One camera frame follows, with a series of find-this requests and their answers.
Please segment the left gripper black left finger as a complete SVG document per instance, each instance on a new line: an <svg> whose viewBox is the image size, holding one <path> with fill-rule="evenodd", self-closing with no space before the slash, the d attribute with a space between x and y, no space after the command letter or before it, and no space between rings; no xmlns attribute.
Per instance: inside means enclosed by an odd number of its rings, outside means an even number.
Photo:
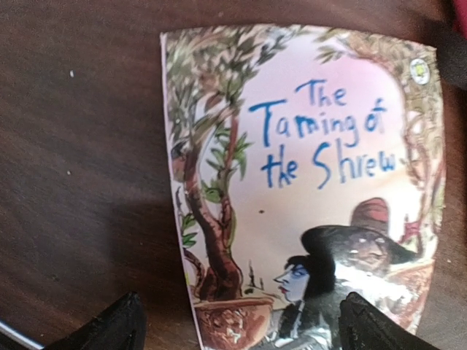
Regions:
<svg viewBox="0 0 467 350"><path fill-rule="evenodd" d="M143 349L147 332L144 306L136 292L128 292L87 324L46 349Z"/></svg>

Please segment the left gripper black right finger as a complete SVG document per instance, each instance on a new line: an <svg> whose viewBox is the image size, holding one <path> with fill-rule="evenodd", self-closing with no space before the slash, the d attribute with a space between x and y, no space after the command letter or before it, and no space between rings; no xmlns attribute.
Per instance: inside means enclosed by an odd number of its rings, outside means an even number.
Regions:
<svg viewBox="0 0 467 350"><path fill-rule="evenodd" d="M356 292L340 302L340 312L343 350L438 350L405 331Z"/></svg>

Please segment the small pink illustrated book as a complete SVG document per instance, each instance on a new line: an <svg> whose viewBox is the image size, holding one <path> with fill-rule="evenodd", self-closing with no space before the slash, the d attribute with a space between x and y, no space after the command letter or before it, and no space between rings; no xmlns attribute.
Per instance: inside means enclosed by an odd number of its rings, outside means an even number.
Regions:
<svg viewBox="0 0 467 350"><path fill-rule="evenodd" d="M340 349L362 295L409 333L446 179L435 47L322 26L161 34L171 192L202 349Z"/></svg>

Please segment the red backpack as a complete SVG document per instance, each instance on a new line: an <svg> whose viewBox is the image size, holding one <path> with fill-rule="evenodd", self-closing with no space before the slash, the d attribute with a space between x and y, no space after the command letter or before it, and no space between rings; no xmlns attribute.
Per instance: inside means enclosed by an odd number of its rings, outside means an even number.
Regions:
<svg viewBox="0 0 467 350"><path fill-rule="evenodd" d="M452 9L454 12L454 20L452 28L466 37L467 32L467 0L451 0Z"/></svg>

